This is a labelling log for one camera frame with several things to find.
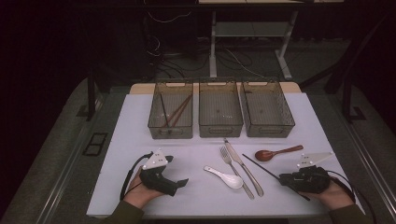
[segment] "gray carpet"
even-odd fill
[[[262,45],[260,48],[256,47],[257,42],[247,42],[247,47],[233,49],[234,55],[241,63],[249,64],[251,60],[248,67],[251,71],[279,76],[273,53],[279,42],[265,39],[259,41]],[[347,44],[346,41],[291,42],[286,60],[290,62],[293,81],[306,80],[335,63]],[[232,63],[232,56],[226,51],[219,49],[220,54],[223,54],[224,58],[223,63],[219,63],[219,76],[254,76],[246,70],[241,70],[236,63]],[[172,59],[170,62],[179,66],[178,71],[168,67],[166,72],[159,71],[158,77],[168,77],[167,73],[177,77],[180,76],[180,71],[185,77],[208,76],[206,59],[207,54],[201,54],[197,59]],[[348,178],[368,198],[375,210],[378,223],[394,223],[376,188],[377,185],[366,172],[359,157],[349,124],[340,116],[339,95],[326,95],[322,90],[325,81],[326,78],[323,78],[304,91],[308,93]],[[81,110],[83,114],[87,104],[86,81],[76,87],[1,223],[36,223],[37,220],[39,223],[98,223],[98,219],[87,217],[85,214],[123,99],[128,91],[129,87],[118,87],[113,88],[109,94],[101,94],[98,112],[93,120],[88,122],[85,121],[86,117],[80,116]],[[392,174],[396,168],[396,137],[357,89],[353,91],[352,105],[357,106],[366,117],[366,120],[354,121],[353,129],[369,150],[390,188],[396,189],[396,181]],[[107,133],[104,149],[98,157],[83,156],[81,153],[93,133]],[[367,206],[364,205],[364,208],[366,213],[370,214]],[[326,224],[331,221],[328,217],[308,217],[291,218],[289,223]]]

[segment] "white spoon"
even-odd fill
[[[244,181],[242,180],[242,178],[237,175],[226,175],[220,171],[217,171],[216,169],[213,169],[210,166],[205,166],[204,170],[220,177],[224,181],[224,183],[226,183],[227,186],[232,189],[240,189],[242,188],[242,185],[244,185]]]

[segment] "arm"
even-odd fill
[[[332,223],[334,224],[373,223],[370,218],[363,214],[344,189],[333,181],[331,181],[330,186],[320,194],[305,192],[299,193],[310,198],[316,198],[328,207],[330,209],[329,215],[332,219]]]
[[[137,224],[144,214],[143,207],[151,200],[163,195],[142,184],[139,177],[140,170],[141,168],[131,181],[124,199],[117,205],[113,214],[105,218],[101,224]]]

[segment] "hand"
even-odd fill
[[[139,168],[134,179],[129,184],[128,193],[124,197],[124,201],[130,203],[131,205],[142,209],[147,203],[151,200],[162,196],[163,193],[155,190],[155,189],[148,189],[140,179],[139,175],[142,170],[142,167]]]
[[[344,189],[335,184],[333,181],[330,181],[330,186],[320,194],[306,192],[298,193],[306,197],[320,200],[320,202],[326,205],[330,210],[335,210],[354,204]]]

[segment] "floor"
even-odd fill
[[[207,77],[208,45],[200,39],[202,48],[196,58],[185,58],[168,49],[156,77]],[[218,76],[279,77],[274,50],[278,39],[220,39],[217,48]],[[335,63],[345,52],[347,40],[290,42],[285,59],[293,79],[301,83]],[[396,189],[393,171],[396,168],[396,137],[367,102],[354,89],[352,106],[358,107],[365,119],[347,123],[340,113],[341,92],[328,95],[323,78],[302,91],[308,94],[318,119],[342,164],[349,180],[362,192],[374,208],[377,223],[395,223],[389,207],[395,204],[391,189]],[[64,111],[55,123],[36,157],[1,223],[98,223],[86,216],[97,176],[111,140],[125,94],[130,87],[113,87],[110,93],[97,92],[97,112],[91,121],[87,115],[87,83],[84,80],[70,95]],[[82,152],[93,133],[107,133],[99,156],[84,156]],[[367,205],[366,214],[371,215]],[[331,223],[329,217],[253,220],[251,223]],[[147,223],[165,223],[147,220]],[[232,223],[246,223],[244,219]]]

